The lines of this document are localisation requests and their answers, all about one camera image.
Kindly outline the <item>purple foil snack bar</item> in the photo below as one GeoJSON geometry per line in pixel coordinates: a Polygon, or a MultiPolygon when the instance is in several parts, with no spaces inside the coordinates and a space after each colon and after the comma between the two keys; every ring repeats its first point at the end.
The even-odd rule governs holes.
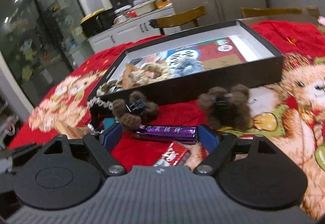
{"type": "Polygon", "coordinates": [[[184,144],[195,144],[198,140],[197,127],[195,126],[142,125],[133,133],[139,139],[158,142],[177,141],[184,144]]]}

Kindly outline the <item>black white lace scrunchie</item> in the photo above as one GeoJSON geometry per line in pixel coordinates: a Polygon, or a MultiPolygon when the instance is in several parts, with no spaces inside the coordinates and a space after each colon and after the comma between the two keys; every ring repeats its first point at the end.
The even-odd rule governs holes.
{"type": "Polygon", "coordinates": [[[99,97],[93,97],[87,102],[87,108],[90,111],[91,120],[87,127],[94,132],[105,118],[112,118],[112,102],[103,101],[99,97]]]}

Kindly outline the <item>brown fuzzy hair clip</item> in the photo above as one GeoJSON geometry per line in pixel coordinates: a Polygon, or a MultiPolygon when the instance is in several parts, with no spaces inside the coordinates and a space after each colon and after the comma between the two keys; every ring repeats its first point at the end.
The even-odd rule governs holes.
{"type": "Polygon", "coordinates": [[[213,87],[198,97],[197,103],[204,111],[208,125],[219,130],[230,127],[246,131],[251,125],[251,110],[248,106],[249,88],[238,84],[230,90],[213,87]]]}
{"type": "Polygon", "coordinates": [[[132,92],[128,102],[124,99],[116,99],[112,102],[112,114],[125,132],[133,132],[143,123],[156,119],[158,111],[158,105],[149,101],[140,91],[132,92]]]}

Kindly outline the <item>red lighter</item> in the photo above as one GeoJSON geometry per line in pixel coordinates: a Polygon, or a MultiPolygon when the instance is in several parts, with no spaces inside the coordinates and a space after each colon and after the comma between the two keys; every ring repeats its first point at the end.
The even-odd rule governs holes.
{"type": "Polygon", "coordinates": [[[189,158],[191,152],[178,142],[172,142],[161,157],[154,163],[156,167],[182,166],[189,158]]]}

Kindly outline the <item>brown striped scrunchie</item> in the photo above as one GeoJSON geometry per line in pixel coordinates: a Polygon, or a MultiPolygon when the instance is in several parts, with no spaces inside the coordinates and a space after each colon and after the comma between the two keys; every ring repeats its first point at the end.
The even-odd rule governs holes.
{"type": "Polygon", "coordinates": [[[102,84],[96,92],[96,96],[116,93],[123,89],[122,80],[112,80],[102,84]]]}

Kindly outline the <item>blue crochet scrunchie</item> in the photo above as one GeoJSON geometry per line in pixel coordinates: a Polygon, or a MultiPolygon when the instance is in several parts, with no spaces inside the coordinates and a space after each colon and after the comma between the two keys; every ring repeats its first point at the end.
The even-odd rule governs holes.
{"type": "Polygon", "coordinates": [[[184,57],[176,65],[173,71],[173,76],[183,77],[183,76],[199,73],[202,71],[204,71],[204,67],[200,61],[191,59],[189,57],[184,57]]]}

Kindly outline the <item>cream crochet scrunchie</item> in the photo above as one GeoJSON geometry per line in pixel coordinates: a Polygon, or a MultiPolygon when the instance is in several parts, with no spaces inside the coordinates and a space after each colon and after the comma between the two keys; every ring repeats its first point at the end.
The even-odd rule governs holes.
{"type": "Polygon", "coordinates": [[[144,63],[137,67],[134,81],[137,81],[139,86],[160,82],[173,78],[173,71],[167,66],[166,63],[144,63]]]}

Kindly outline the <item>red teddy bear blanket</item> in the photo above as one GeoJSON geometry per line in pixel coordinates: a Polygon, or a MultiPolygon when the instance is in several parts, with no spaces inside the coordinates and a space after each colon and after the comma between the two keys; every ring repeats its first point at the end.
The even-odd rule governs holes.
{"type": "MultiPolygon", "coordinates": [[[[282,80],[251,90],[252,122],[241,138],[264,135],[300,166],[308,178],[301,208],[313,219],[324,215],[324,36],[312,24],[264,21],[253,29],[284,54],[282,80]]],[[[56,136],[56,121],[85,126],[87,96],[131,43],[104,50],[85,61],[33,110],[10,143],[16,148],[56,136]]]]}

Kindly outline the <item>black shallow cardboard box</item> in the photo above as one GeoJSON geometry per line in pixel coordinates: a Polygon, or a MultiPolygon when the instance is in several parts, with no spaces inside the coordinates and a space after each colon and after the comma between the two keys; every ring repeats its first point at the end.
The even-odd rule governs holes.
{"type": "Polygon", "coordinates": [[[213,87],[278,82],[282,65],[282,53],[243,21],[217,23],[126,49],[88,102],[127,99],[135,90],[159,105],[189,101],[213,87]]]}

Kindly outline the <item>glass sliding door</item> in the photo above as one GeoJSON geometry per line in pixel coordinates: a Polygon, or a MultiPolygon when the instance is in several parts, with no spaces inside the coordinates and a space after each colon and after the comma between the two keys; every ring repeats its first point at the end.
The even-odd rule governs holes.
{"type": "Polygon", "coordinates": [[[1,0],[1,53],[32,106],[94,55],[78,0],[1,0]]]}

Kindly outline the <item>black microwave oven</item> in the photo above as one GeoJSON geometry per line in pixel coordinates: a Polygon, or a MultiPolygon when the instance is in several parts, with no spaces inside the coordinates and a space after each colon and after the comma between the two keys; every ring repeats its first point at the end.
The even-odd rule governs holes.
{"type": "Polygon", "coordinates": [[[85,16],[81,20],[80,26],[83,34],[87,38],[90,38],[111,28],[114,25],[115,19],[116,14],[114,9],[100,9],[85,16]]]}

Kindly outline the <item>wooden chair left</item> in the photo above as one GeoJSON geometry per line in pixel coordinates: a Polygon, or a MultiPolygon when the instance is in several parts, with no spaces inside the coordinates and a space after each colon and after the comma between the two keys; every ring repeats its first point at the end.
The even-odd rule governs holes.
{"type": "Polygon", "coordinates": [[[151,19],[149,25],[154,29],[159,29],[161,35],[165,35],[164,28],[172,28],[193,23],[195,27],[199,27],[198,19],[206,15],[205,6],[199,6],[179,14],[151,19]]]}

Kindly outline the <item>wooden chair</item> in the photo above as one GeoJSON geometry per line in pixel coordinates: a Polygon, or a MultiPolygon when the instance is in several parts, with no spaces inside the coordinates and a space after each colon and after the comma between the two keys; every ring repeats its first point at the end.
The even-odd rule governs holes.
{"type": "Polygon", "coordinates": [[[315,18],[320,17],[320,12],[316,6],[306,6],[303,8],[240,8],[243,18],[263,17],[275,15],[309,15],[315,18]]]}
{"type": "Polygon", "coordinates": [[[205,6],[199,6],[179,14],[151,19],[149,25],[154,29],[159,29],[161,35],[165,35],[164,28],[172,28],[193,23],[195,27],[199,27],[198,19],[206,15],[205,6]]]}

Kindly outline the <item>cream plastic basin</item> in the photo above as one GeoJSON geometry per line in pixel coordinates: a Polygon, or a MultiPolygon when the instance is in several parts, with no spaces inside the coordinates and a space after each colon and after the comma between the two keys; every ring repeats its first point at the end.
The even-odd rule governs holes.
{"type": "Polygon", "coordinates": [[[145,3],[139,4],[133,8],[133,11],[138,16],[142,16],[144,14],[150,13],[156,9],[156,1],[151,0],[145,3]]]}

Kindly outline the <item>wooden chair right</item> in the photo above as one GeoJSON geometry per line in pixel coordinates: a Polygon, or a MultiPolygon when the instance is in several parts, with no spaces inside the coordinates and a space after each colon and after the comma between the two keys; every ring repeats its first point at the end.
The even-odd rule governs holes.
{"type": "Polygon", "coordinates": [[[263,17],[275,15],[309,15],[315,18],[320,17],[320,12],[316,6],[306,6],[303,8],[240,8],[243,18],[263,17]]]}

